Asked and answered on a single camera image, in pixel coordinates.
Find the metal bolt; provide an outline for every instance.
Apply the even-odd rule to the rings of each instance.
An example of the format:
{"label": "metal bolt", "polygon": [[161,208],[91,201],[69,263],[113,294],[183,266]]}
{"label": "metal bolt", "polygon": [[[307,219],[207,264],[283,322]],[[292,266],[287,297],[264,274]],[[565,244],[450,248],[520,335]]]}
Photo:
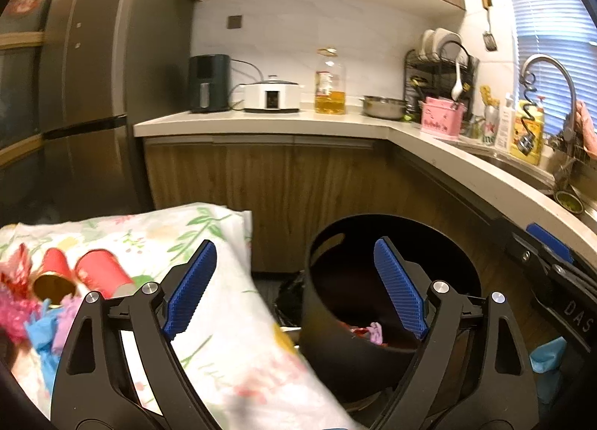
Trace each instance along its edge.
{"label": "metal bolt", "polygon": [[155,282],[147,282],[141,287],[141,291],[144,294],[151,295],[152,293],[156,292],[159,286]]}
{"label": "metal bolt", "polygon": [[500,292],[494,292],[491,294],[491,298],[498,304],[503,304],[506,301],[506,297]]}
{"label": "metal bolt", "polygon": [[88,304],[93,304],[94,302],[97,301],[97,299],[100,298],[100,295],[97,292],[89,292],[86,296],[85,296],[85,302],[87,302]]}
{"label": "metal bolt", "polygon": [[447,291],[450,290],[450,286],[446,282],[442,282],[441,280],[438,280],[434,284],[434,290],[435,290],[435,292],[437,292],[439,294],[445,294]]}

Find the black trash bin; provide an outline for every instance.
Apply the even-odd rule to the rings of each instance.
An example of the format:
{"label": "black trash bin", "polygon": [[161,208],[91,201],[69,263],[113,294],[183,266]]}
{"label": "black trash bin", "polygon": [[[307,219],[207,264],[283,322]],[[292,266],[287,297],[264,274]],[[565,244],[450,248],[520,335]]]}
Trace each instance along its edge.
{"label": "black trash bin", "polygon": [[[471,260],[430,226],[390,214],[360,214],[321,231],[307,253],[300,347],[342,403],[397,385],[420,346],[402,327],[375,269],[373,248],[382,236],[432,281],[444,280],[460,294],[481,296]],[[387,346],[356,337],[346,327],[374,321],[381,324]]]}

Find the blue window blind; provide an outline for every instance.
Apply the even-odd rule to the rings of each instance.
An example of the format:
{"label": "blue window blind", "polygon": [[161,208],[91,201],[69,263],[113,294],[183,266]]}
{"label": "blue window blind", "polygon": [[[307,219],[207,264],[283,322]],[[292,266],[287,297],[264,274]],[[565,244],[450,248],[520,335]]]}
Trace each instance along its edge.
{"label": "blue window blind", "polygon": [[[577,97],[584,100],[597,119],[597,28],[581,0],[512,0],[518,36],[519,67],[535,53],[545,53],[559,60],[569,71]],[[552,65],[532,67],[537,76],[537,93],[544,95],[545,132],[557,134],[570,110],[568,85]]]}

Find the glass jar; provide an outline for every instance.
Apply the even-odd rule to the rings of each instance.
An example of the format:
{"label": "glass jar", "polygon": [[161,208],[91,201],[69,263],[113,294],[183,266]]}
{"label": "glass jar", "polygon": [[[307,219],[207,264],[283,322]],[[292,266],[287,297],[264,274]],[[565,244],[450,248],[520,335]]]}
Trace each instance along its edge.
{"label": "glass jar", "polygon": [[338,61],[335,48],[317,50],[319,61],[315,72],[315,111],[317,113],[346,113],[346,74]]}

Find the white spoon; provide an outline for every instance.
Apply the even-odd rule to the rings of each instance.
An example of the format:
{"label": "white spoon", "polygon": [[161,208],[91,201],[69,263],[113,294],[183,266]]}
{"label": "white spoon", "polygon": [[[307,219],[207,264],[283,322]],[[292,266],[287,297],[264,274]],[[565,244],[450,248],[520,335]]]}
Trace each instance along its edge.
{"label": "white spoon", "polygon": [[452,100],[458,101],[460,96],[462,95],[462,79],[460,77],[460,62],[458,58],[456,58],[456,84],[452,89]]}

